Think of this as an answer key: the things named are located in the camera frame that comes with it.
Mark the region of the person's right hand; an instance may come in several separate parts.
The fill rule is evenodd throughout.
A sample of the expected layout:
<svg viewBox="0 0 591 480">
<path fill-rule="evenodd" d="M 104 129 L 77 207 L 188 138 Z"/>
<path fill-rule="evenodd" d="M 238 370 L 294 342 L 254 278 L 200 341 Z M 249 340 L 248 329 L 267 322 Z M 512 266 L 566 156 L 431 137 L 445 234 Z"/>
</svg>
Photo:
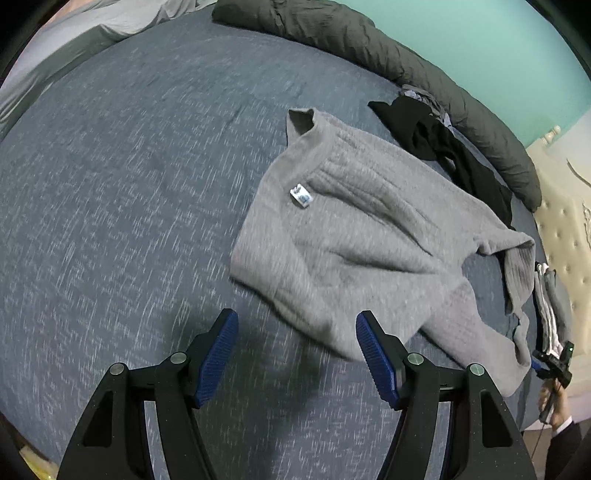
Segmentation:
<svg viewBox="0 0 591 480">
<path fill-rule="evenodd" d="M 546 423 L 551 426 L 553 432 L 559 433 L 568 427 L 573 419 L 567 392 L 558 380 L 548 379 L 544 381 L 538 398 L 540 411 L 545 409 L 550 397 L 553 397 L 553 406 Z"/>
</svg>

